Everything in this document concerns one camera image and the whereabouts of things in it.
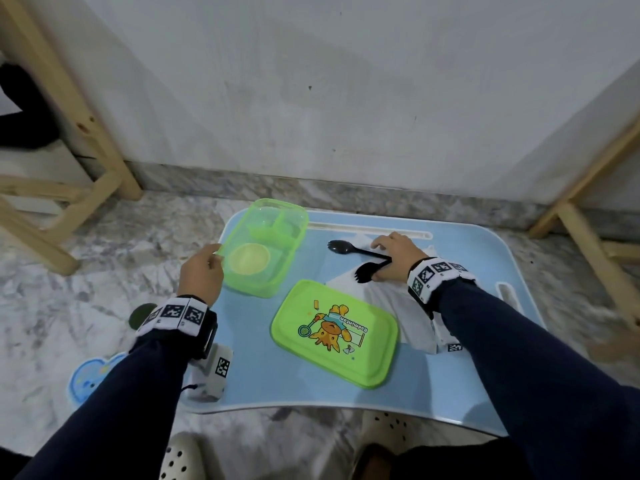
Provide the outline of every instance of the wooden frame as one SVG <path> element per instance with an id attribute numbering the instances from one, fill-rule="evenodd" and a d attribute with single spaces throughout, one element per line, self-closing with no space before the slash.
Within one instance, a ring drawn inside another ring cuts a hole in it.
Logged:
<path id="1" fill-rule="evenodd" d="M 125 199 L 137 200 L 142 197 L 142 189 L 27 9 L 19 0 L 0 0 L 0 15 L 0 22 L 11 33 L 20 58 L 31 75 L 71 126 L 82 135 L 92 150 L 91 156 L 106 170 L 91 189 L 48 180 L 0 175 L 0 194 L 69 203 L 52 227 L 41 230 L 0 196 L 0 226 L 51 271 L 72 274 L 79 262 L 59 243 L 68 238 L 113 193 Z"/>
<path id="2" fill-rule="evenodd" d="M 529 230 L 530 237 L 544 237 L 551 231 L 556 219 L 560 219 L 625 319 L 629 332 L 608 343 L 588 347 L 591 358 L 601 362 L 610 362 L 630 352 L 640 351 L 640 291 L 620 266 L 622 263 L 640 263 L 640 245 L 601 241 L 577 204 L 594 183 L 610 174 L 638 146 L 640 116 L 606 147 L 587 172 Z"/>

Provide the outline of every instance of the hand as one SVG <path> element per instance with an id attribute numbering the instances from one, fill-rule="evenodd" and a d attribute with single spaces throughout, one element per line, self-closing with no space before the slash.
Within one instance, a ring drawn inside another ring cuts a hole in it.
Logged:
<path id="1" fill-rule="evenodd" d="M 405 282 L 409 278 L 411 266 L 420 261 L 420 259 L 428 258 L 411 239 L 397 232 L 375 238 L 371 243 L 371 247 L 372 249 L 387 250 L 392 259 L 391 264 L 384 266 L 373 275 L 373 281 L 392 280 Z"/>
<path id="2" fill-rule="evenodd" d="M 191 256 L 180 268 L 178 296 L 192 294 L 212 306 L 220 296 L 222 256 L 214 254 L 222 244 L 208 244 Z"/>

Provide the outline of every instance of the dark green round object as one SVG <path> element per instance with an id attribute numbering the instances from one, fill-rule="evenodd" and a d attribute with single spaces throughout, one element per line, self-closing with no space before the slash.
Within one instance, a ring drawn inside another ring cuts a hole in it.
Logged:
<path id="1" fill-rule="evenodd" d="M 137 330 L 142 325 L 142 322 L 151 314 L 152 311 L 156 308 L 155 303 L 145 303 L 144 305 L 140 305 L 135 310 L 131 312 L 129 316 L 129 326 L 133 330 Z"/>

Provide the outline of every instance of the wall baseboard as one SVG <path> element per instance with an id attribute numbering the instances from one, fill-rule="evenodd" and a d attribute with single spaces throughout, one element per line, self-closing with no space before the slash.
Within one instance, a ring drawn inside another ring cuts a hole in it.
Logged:
<path id="1" fill-rule="evenodd" d="M 77 159 L 92 178 L 98 178 L 104 171 L 92 158 Z M 145 190 L 235 200 L 275 198 L 304 207 L 377 216 L 526 230 L 548 209 L 547 205 L 530 202 L 272 177 L 158 163 L 126 163 Z M 585 209 L 584 213 L 599 236 L 605 239 L 640 241 L 640 212 Z M 554 231 L 564 233 L 560 225 Z"/>

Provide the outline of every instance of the yellow round cup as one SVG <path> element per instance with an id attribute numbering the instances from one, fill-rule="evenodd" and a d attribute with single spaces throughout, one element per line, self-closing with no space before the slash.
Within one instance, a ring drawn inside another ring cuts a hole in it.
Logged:
<path id="1" fill-rule="evenodd" d="M 271 259 L 269 250 L 261 244 L 248 242 L 234 250 L 227 262 L 237 274 L 257 274 L 263 271 Z"/>

